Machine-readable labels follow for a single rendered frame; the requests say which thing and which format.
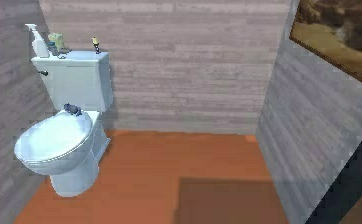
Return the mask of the white toilet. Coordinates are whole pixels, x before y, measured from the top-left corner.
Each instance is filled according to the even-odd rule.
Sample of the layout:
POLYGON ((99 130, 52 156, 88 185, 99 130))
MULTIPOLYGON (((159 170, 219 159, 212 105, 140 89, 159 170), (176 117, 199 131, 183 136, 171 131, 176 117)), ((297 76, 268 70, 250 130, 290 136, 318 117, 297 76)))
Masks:
POLYGON ((97 179, 110 142, 101 121, 113 103, 109 54, 73 50, 31 62, 57 113, 23 132, 14 154, 33 172, 48 176, 59 196, 80 195, 97 179))

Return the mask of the small grey blue bottle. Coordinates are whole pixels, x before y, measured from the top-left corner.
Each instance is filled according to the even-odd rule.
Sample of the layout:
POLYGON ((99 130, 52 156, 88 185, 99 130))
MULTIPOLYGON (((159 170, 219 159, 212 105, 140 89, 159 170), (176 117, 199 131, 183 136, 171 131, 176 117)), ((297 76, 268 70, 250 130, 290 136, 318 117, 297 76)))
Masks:
POLYGON ((59 55, 59 51, 57 49, 57 47, 55 46, 55 43, 50 41, 48 43, 48 48, 49 48, 49 51, 52 53, 53 56, 58 56, 59 55))

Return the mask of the pale green box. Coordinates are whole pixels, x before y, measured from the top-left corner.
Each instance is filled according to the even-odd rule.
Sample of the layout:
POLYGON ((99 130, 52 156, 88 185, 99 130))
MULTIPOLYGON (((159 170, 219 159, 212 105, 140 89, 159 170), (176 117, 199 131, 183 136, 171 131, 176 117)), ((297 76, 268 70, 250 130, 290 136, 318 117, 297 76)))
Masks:
POLYGON ((54 42, 55 46, 58 50, 63 49, 65 47, 64 45, 64 38, 61 33, 50 33, 48 35, 48 39, 50 42, 54 42))

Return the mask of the white spray bottle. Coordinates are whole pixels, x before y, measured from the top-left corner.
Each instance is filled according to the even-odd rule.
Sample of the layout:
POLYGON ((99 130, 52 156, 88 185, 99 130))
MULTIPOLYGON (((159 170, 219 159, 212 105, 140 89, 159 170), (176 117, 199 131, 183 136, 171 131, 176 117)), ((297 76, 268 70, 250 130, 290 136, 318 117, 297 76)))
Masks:
POLYGON ((48 58, 50 56, 45 40, 37 30, 36 24, 27 24, 28 29, 32 32, 34 40, 32 47, 37 57, 48 58))

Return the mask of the brown framed wall picture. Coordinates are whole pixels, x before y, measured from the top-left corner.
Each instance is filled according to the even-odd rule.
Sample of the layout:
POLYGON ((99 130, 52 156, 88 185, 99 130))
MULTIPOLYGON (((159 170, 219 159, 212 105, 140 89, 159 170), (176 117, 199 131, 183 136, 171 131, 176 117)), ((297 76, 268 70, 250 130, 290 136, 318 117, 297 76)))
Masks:
POLYGON ((362 83, 362 0, 299 0, 289 38, 362 83))

